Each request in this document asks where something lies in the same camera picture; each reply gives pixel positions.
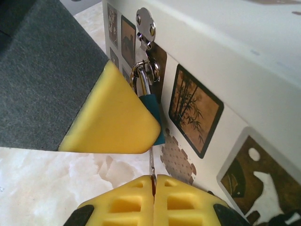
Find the yellow foam pad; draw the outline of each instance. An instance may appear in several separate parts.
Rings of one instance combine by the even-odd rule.
[[[144,153],[160,125],[112,61],[108,61],[59,151]]]
[[[139,177],[123,186],[82,203],[93,205],[86,226],[152,226],[151,176]]]
[[[154,226],[220,226],[213,205],[221,199],[166,175],[158,175]]]

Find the printed artwork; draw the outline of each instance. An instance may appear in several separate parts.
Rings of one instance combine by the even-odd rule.
[[[162,89],[164,83],[164,76],[165,76],[165,68],[166,68],[166,61],[167,61],[167,53],[156,43],[151,44],[151,50],[147,51],[148,55],[152,58],[156,59],[157,64],[159,65],[159,76],[160,81],[155,82],[150,88],[151,93],[155,94],[157,97],[157,102],[161,103],[161,96],[162,96]]]
[[[111,61],[116,65],[116,67],[119,69],[119,60],[114,51],[110,48],[110,55],[111,55]]]
[[[109,37],[118,48],[117,10],[108,4]]]
[[[197,174],[196,168],[193,163],[189,163],[187,154],[179,148],[175,137],[171,137],[169,129],[166,129],[165,145],[160,158],[172,177],[192,185]]]
[[[254,226],[301,226],[301,186],[251,137],[221,179]]]
[[[122,67],[122,75],[126,79],[127,82],[130,82],[130,76],[123,67]]]
[[[259,3],[263,5],[291,5],[291,4],[301,4],[299,0],[247,0],[254,3]]]
[[[219,98],[178,65],[169,117],[200,158],[206,153],[223,108]]]
[[[136,27],[121,16],[121,53],[130,67],[135,64]]]

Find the white marble surface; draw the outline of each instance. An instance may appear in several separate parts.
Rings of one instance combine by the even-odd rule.
[[[75,16],[105,50],[102,5]],[[155,154],[156,172],[167,174]],[[0,225],[62,226],[82,202],[149,173],[141,155],[58,153],[0,147]]]

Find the black border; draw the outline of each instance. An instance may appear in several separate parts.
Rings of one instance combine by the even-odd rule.
[[[111,40],[111,42],[113,43],[113,45],[118,49],[118,45],[119,45],[119,42],[118,42],[118,11],[113,7],[111,6],[109,3],[107,3],[107,8],[114,11],[116,13],[116,35],[117,35],[117,44],[115,44],[113,42],[113,40],[111,39],[110,37],[110,31],[109,31],[109,39]],[[109,28],[109,10],[108,10],[108,28]]]
[[[135,30],[134,37],[133,37],[133,39],[134,39],[134,64],[133,65],[130,65],[130,63],[124,57],[123,52],[122,52],[122,37],[123,37],[123,35],[122,35],[123,34],[122,20],[124,20],[128,25],[130,25]],[[127,64],[132,68],[136,63],[136,57],[135,57],[136,56],[136,26],[132,22],[130,22],[128,19],[126,19],[123,15],[121,15],[121,24],[120,24],[120,26],[121,26],[121,43],[120,43],[120,45],[121,45],[121,54],[122,54],[122,57],[124,58],[124,60],[127,62]]]
[[[115,57],[117,58],[117,60],[118,60],[118,66],[116,66],[116,64],[114,64],[114,62],[112,61],[112,53],[115,55]],[[118,58],[118,56],[114,53],[114,50],[112,50],[112,48],[110,47],[110,60],[113,62],[113,64],[118,68],[118,70],[119,70],[119,58]]]
[[[218,108],[218,110],[216,112],[215,118],[213,120],[213,123],[211,125],[211,128],[210,128],[210,130],[208,132],[208,136],[206,138],[206,141],[204,143],[204,146],[203,146],[201,152],[198,152],[198,149],[194,146],[194,144],[191,142],[191,140],[187,137],[187,135],[184,133],[184,131],[181,129],[181,127],[178,124],[175,123],[175,121],[173,120],[173,117],[171,116],[171,109],[172,109],[172,105],[173,105],[173,99],[174,99],[174,94],[175,94],[175,90],[176,90],[176,84],[177,84],[177,80],[178,80],[178,76],[179,76],[179,71],[180,70],[183,71],[183,73],[185,73],[185,75],[187,75],[199,88],[201,88],[219,106],[219,108]],[[221,118],[223,110],[224,110],[224,104],[223,104],[223,102],[216,95],[214,95],[209,89],[207,89],[200,81],[198,81],[191,73],[189,73],[184,67],[182,67],[180,64],[178,64],[177,71],[176,71],[176,74],[175,74],[175,79],[174,79],[173,92],[172,92],[172,96],[171,96],[171,99],[170,99],[168,116],[169,116],[170,120],[174,123],[174,125],[182,133],[182,135],[185,137],[185,139],[190,144],[190,146],[193,148],[194,152],[201,159],[203,159],[204,156],[205,156],[205,153],[207,151],[207,148],[209,146],[211,138],[212,138],[212,136],[214,134],[216,126],[217,126],[217,124],[218,124],[218,122],[219,122],[219,120]]]

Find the dotted pattern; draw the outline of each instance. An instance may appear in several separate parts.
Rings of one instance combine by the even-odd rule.
[[[169,129],[166,129],[165,145],[162,147],[161,161],[165,164],[167,172],[174,178],[192,185],[196,175],[196,168],[188,161],[188,156],[183,149],[178,146],[175,137],[171,137]]]

